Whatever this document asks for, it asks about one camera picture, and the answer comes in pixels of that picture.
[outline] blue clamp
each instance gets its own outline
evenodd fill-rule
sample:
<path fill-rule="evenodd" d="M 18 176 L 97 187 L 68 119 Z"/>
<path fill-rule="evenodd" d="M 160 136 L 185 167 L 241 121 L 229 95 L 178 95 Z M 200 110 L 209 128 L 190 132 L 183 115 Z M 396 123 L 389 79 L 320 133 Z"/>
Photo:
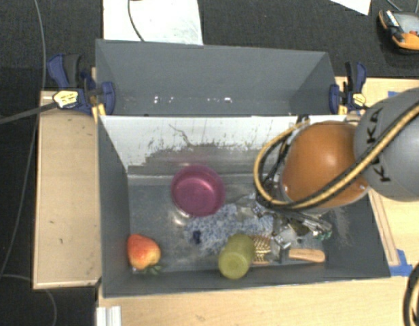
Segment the blue clamp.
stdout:
<path fill-rule="evenodd" d="M 341 107 L 346 112 L 365 108 L 365 97 L 361 94 L 366 82 L 366 67 L 360 62 L 354 70 L 350 62 L 345 63 L 347 81 L 344 82 L 343 92 L 337 84 L 330 86 L 329 106 L 330 112 L 340 113 Z"/>
<path fill-rule="evenodd" d="M 111 115 L 115 107 L 112 82 L 103 82 L 101 87 L 97 88 L 89 73 L 79 72 L 80 58 L 79 54 L 56 54 L 46 64 L 49 76 L 57 83 L 60 90 L 72 89 L 77 93 L 74 104 L 58 107 L 91 115 L 93 106 L 103 104 L 106 114 Z"/>

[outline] yellow cable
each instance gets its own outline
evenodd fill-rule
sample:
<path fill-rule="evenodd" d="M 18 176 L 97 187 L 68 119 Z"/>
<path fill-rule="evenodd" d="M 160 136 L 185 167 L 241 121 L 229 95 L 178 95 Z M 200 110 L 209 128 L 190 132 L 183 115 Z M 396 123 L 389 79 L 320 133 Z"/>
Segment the yellow cable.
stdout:
<path fill-rule="evenodd" d="M 259 180 L 259 164 L 263 158 L 263 155 L 265 154 L 265 152 L 273 145 L 279 143 L 282 139 L 284 139 L 286 136 L 290 135 L 294 130 L 297 130 L 298 128 L 301 128 L 303 126 L 305 126 L 306 124 L 309 124 L 310 120 L 306 120 L 302 123 L 298 123 L 292 127 L 290 127 L 290 129 L 284 131 L 283 133 L 277 135 L 277 137 L 273 138 L 272 140 L 270 140 L 268 143 L 265 144 L 265 146 L 262 147 L 262 149 L 259 151 L 256 160 L 255 160 L 255 165 L 253 167 L 253 179 L 255 181 L 255 185 L 257 188 L 257 191 L 268 201 L 273 201 L 273 198 L 265 191 L 265 189 L 263 188 L 261 181 Z"/>
<path fill-rule="evenodd" d="M 350 183 L 359 173 L 361 173 L 370 162 L 372 162 L 380 153 L 381 151 L 396 137 L 396 135 L 404 128 L 406 124 L 408 124 L 414 117 L 416 117 L 419 114 L 419 105 L 414 107 L 409 113 L 404 115 L 397 124 L 384 136 L 384 138 L 371 150 L 368 156 L 364 158 L 360 163 L 357 164 L 355 168 L 353 168 L 341 181 L 336 183 L 334 186 L 330 187 L 328 190 L 322 192 L 321 194 L 317 195 L 316 197 L 313 197 L 310 200 L 307 200 L 305 202 L 297 203 L 295 206 L 292 206 L 291 209 L 298 209 L 305 206 L 313 205 L 316 202 L 319 202 L 321 200 L 324 200 L 326 197 L 332 195 L 333 193 L 339 191 L 342 189 L 345 185 Z M 268 202 L 270 202 L 273 205 L 278 206 L 284 206 L 288 205 L 289 202 L 285 202 L 282 200 L 273 199 L 271 195 L 269 195 L 266 190 L 263 188 L 260 180 L 259 180 L 259 164 L 261 162 L 261 159 L 263 155 L 265 154 L 266 150 L 279 142 L 281 139 L 283 139 L 288 134 L 291 134 L 295 129 L 303 126 L 303 124 L 296 125 L 282 134 L 278 135 L 274 139 L 272 139 L 269 143 L 267 143 L 262 150 L 257 155 L 254 169 L 253 169 L 253 178 L 255 181 L 255 185 L 257 188 L 257 191 L 259 194 Z"/>
<path fill-rule="evenodd" d="M 416 279 L 416 282 L 414 283 L 412 295 L 410 296 L 410 301 L 409 301 L 410 313 L 412 310 L 417 309 L 418 299 L 419 299 L 419 277 Z M 410 326 L 417 326 L 416 322 L 413 320 L 412 317 L 410 317 Z"/>

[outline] strawberry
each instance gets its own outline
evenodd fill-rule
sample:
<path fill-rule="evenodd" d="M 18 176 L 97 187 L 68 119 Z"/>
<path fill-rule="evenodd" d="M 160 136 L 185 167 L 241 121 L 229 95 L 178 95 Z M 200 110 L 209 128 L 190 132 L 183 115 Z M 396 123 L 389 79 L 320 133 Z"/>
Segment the strawberry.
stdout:
<path fill-rule="evenodd" d="M 161 258 L 161 249 L 153 239 L 140 234 L 131 234 L 127 250 L 129 262 L 137 270 L 146 271 L 148 268 L 153 268 L 151 272 L 155 273 L 160 269 L 154 266 Z"/>

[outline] pink cup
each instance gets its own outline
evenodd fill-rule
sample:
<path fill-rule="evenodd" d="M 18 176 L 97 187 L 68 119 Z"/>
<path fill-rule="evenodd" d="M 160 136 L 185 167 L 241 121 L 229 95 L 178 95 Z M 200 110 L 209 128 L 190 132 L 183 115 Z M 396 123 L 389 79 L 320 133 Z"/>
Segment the pink cup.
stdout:
<path fill-rule="evenodd" d="M 224 204 L 224 184 L 213 169 L 194 164 L 181 169 L 173 177 L 171 197 L 184 213 L 193 217 L 209 216 Z"/>

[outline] black carpet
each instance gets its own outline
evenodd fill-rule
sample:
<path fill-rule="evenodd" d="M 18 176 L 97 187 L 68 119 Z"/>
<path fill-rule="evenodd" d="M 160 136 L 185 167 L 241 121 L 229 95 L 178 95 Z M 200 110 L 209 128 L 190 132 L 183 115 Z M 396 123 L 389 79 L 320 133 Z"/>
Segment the black carpet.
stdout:
<path fill-rule="evenodd" d="M 324 50 L 336 75 L 347 60 L 361 61 L 372 77 L 419 78 L 419 55 L 401 55 L 377 27 L 376 16 L 390 6 L 372 0 L 369 16 L 328 0 L 198 0 L 206 44 L 298 50 Z M 82 55 L 81 67 L 94 65 L 94 40 L 102 36 L 101 0 L 38 0 L 48 58 Z M 416 0 L 394 0 L 412 11 Z M 0 0 L 0 114 L 35 107 L 41 87 L 41 43 L 32 0 Z M 52 80 L 48 87 L 54 87 Z M 18 212 L 34 119 L 0 126 L 0 269 Z M 20 227 L 5 270 L 31 275 L 35 205 L 35 159 L 31 160 Z M 90 325 L 93 288 L 52 292 L 57 325 Z M 28 282 L 4 278 L 0 284 L 0 325 L 49 325 L 46 294 Z"/>

